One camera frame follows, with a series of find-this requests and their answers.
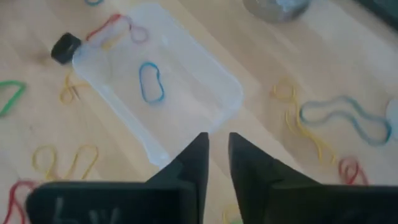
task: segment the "wooden surface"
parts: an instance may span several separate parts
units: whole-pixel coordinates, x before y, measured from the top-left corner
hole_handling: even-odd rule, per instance
[[[12,183],[18,178],[43,180],[44,174],[30,166],[34,149],[43,144],[57,146],[59,175],[66,173],[82,144],[95,144],[100,151],[89,180],[145,181],[157,172],[140,142],[94,90],[79,88],[79,100],[70,105],[59,102],[70,68],[49,58],[65,31],[83,38],[110,14],[127,12],[140,2],[105,0],[98,7],[89,7],[83,0],[0,2],[1,80],[28,84],[17,106],[0,119],[0,220]],[[349,94],[381,116],[387,102],[398,94],[398,36],[353,2],[317,0],[299,20],[285,24],[256,19],[240,0],[167,0],[161,5],[244,88],[243,107],[210,137],[205,223],[221,223],[223,209],[236,203],[227,158],[231,131],[320,182],[339,183],[336,165],[320,165],[314,145],[286,128],[287,105],[269,97],[280,78],[295,80],[301,103]],[[74,77],[73,82],[80,81]],[[2,90],[0,103],[10,94],[11,90]],[[384,135],[380,127],[364,127],[373,136]],[[398,184],[396,142],[370,147],[346,121],[312,130],[339,156],[358,157],[371,183]],[[48,158],[42,160],[48,165]],[[85,154],[74,179],[89,161],[90,155]]]

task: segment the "white object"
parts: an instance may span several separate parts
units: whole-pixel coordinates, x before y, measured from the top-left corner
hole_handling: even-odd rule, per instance
[[[109,50],[98,47],[127,30],[126,20],[120,19],[75,52],[73,68],[141,140],[151,163],[164,167],[200,132],[211,133],[230,118],[243,102],[243,91],[160,5],[141,4],[127,16],[149,31],[147,42],[136,44],[126,34]],[[139,68],[144,62],[160,70],[165,92],[160,103],[142,99]],[[143,77],[147,97],[157,98],[155,72]]]

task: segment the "green rubber band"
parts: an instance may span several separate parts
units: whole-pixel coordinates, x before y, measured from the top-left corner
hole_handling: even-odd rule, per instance
[[[4,107],[0,111],[0,117],[4,116],[11,108],[14,106],[18,98],[25,92],[26,85],[23,82],[17,80],[7,80],[0,82],[0,87],[4,86],[18,86],[19,89],[14,93],[14,95],[8,100]]]

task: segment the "rubber band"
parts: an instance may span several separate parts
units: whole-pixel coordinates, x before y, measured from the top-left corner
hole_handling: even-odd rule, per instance
[[[391,137],[398,140],[398,99],[393,98],[386,107],[386,119],[391,124]]]
[[[283,96],[283,95],[278,94],[277,88],[282,85],[285,85],[290,88],[290,95]],[[294,108],[295,108],[295,124],[296,124],[297,130],[294,130],[292,125],[289,122],[289,116],[290,116],[291,112],[290,112],[290,109],[287,109],[285,112],[285,122],[286,122],[286,125],[289,128],[289,130],[293,134],[305,136],[313,141],[314,145],[317,147],[318,160],[320,162],[323,161],[322,150],[323,149],[329,150],[329,152],[331,154],[330,163],[334,164],[336,162],[335,151],[325,141],[323,141],[321,138],[319,138],[318,136],[313,134],[307,128],[303,127],[303,125],[301,124],[301,120],[300,120],[300,116],[299,116],[299,111],[300,111],[299,101],[296,96],[295,86],[292,84],[292,82],[287,78],[281,79],[278,84],[272,86],[271,96],[273,96],[274,98],[276,98],[279,101],[283,101],[285,103],[289,103],[290,105],[294,106]]]
[[[123,16],[121,14],[113,14],[111,17],[109,17],[109,19],[102,26],[100,26],[99,28],[97,28],[94,31],[90,32],[86,36],[86,41],[89,41],[94,35],[96,35],[97,33],[101,32],[108,25],[114,24],[120,18],[124,19],[129,24],[131,40],[135,44],[142,44],[142,43],[148,41],[148,39],[149,39],[149,31],[146,28],[144,28],[144,27],[135,25],[134,22],[132,21],[131,17]],[[143,34],[143,38],[140,39],[140,38],[136,37],[136,33],[138,33],[138,32]]]
[[[149,31],[141,26],[136,26],[134,24],[134,22],[132,21],[131,17],[129,16],[122,16],[123,19],[127,20],[127,23],[130,25],[130,31],[131,31],[131,40],[133,41],[133,43],[135,44],[142,44],[144,42],[147,42],[149,39]],[[136,38],[134,34],[140,32],[141,34],[144,34],[143,38],[139,39]]]
[[[55,173],[55,166],[56,166],[56,163],[57,163],[57,150],[55,149],[55,146],[53,146],[53,145],[40,146],[40,147],[38,147],[38,148],[34,151],[34,153],[33,153],[33,155],[32,155],[32,167],[33,167],[37,172],[42,172],[42,173],[44,173],[44,174],[45,174],[45,179],[46,179],[46,180],[59,180],[59,179],[65,180],[65,179],[69,179],[70,176],[72,175],[73,171],[74,171],[75,168],[76,168],[76,164],[77,164],[77,160],[78,160],[78,158],[79,158],[79,155],[81,154],[81,152],[82,152],[84,149],[91,149],[91,150],[94,151],[94,153],[95,153],[95,156],[94,156],[92,162],[89,164],[89,166],[87,167],[86,171],[83,173],[83,175],[82,175],[82,177],[81,177],[81,179],[84,180],[84,179],[86,179],[88,173],[89,173],[90,170],[93,168],[95,162],[96,162],[97,159],[98,159],[99,152],[98,152],[98,148],[97,148],[96,146],[92,146],[92,145],[83,145],[83,146],[80,146],[80,147],[78,148],[76,154],[75,154],[75,157],[74,157],[74,159],[73,159],[73,162],[72,162],[71,166],[69,167],[69,169],[68,169],[68,171],[67,171],[67,174],[66,174],[63,178],[60,178],[60,177],[57,176],[56,173]],[[44,150],[49,150],[50,153],[51,153],[51,156],[52,156],[51,164],[50,164],[50,167],[49,167],[48,169],[42,169],[42,168],[40,168],[39,165],[37,164],[37,155],[38,155],[38,153],[40,153],[40,152],[42,152],[42,151],[44,151]]]
[[[72,75],[73,70],[67,73],[65,76],[65,81],[63,83],[63,88],[60,92],[59,99],[61,103],[64,105],[70,104],[74,99],[75,99],[75,88],[76,87],[90,87],[89,84],[87,83],[78,83],[78,84],[71,84],[70,82],[70,76]]]
[[[7,80],[0,82],[0,87],[3,86],[18,86],[19,89],[14,93],[14,95],[8,100],[8,102],[0,110],[0,117],[4,116],[16,104],[16,101],[21,97],[21,95],[25,92],[26,89],[25,83],[17,80]]]
[[[342,158],[338,163],[338,173],[344,184],[369,185],[368,178],[359,162],[353,157]]]
[[[365,133],[363,128],[361,128],[361,126],[359,125],[359,123],[355,119],[355,117],[347,111],[341,111],[341,110],[332,111],[331,113],[328,113],[324,118],[316,120],[316,121],[310,121],[307,118],[305,118],[305,116],[304,116],[305,109],[322,108],[322,107],[326,107],[328,105],[332,105],[338,101],[344,101],[344,102],[350,104],[362,118],[364,118],[368,121],[374,121],[374,122],[383,124],[384,127],[386,128],[386,137],[383,140],[373,139],[373,138],[369,137]],[[371,146],[383,146],[388,142],[388,140],[391,137],[392,128],[391,128],[391,125],[388,122],[388,120],[383,117],[375,116],[375,115],[365,112],[365,110],[363,110],[361,105],[350,96],[342,95],[342,96],[338,96],[338,97],[333,98],[328,101],[308,101],[308,102],[304,103],[300,109],[301,121],[303,123],[305,123],[307,125],[311,125],[311,126],[320,126],[322,124],[325,124],[333,117],[342,117],[342,118],[348,120],[349,122],[351,122],[354,129],[361,137],[361,139],[366,141]]]
[[[122,16],[121,14],[111,15],[109,17],[109,19],[102,26],[98,27],[97,29],[95,29],[87,34],[86,41],[89,41],[95,34],[99,33],[101,30],[103,30],[109,24],[113,24],[114,22],[118,21],[121,16]]]
[[[30,190],[33,190],[36,183],[30,180],[19,180],[15,184],[12,185],[9,191],[9,199],[8,199],[8,207],[7,207],[7,215],[2,224],[7,224],[12,215],[12,208],[16,207],[18,214],[21,218],[21,224],[25,224],[25,211],[24,207],[19,203],[16,199],[16,191],[19,187],[25,186],[28,187]]]
[[[157,83],[159,84],[160,90],[162,91],[162,94],[154,100],[148,100],[145,94],[145,90],[144,90],[144,85],[142,84],[142,71],[145,67],[152,67],[156,69],[156,79],[157,79]],[[144,62],[140,67],[139,67],[139,85],[141,88],[141,95],[142,95],[142,99],[144,99],[145,102],[149,103],[149,104],[153,104],[153,103],[158,103],[161,102],[164,99],[164,89],[162,86],[162,82],[160,81],[160,71],[157,68],[156,64],[152,63],[152,62]]]
[[[101,4],[104,0],[97,0],[95,2],[92,2],[90,0],[85,0],[85,3],[89,6],[97,6],[99,4]]]

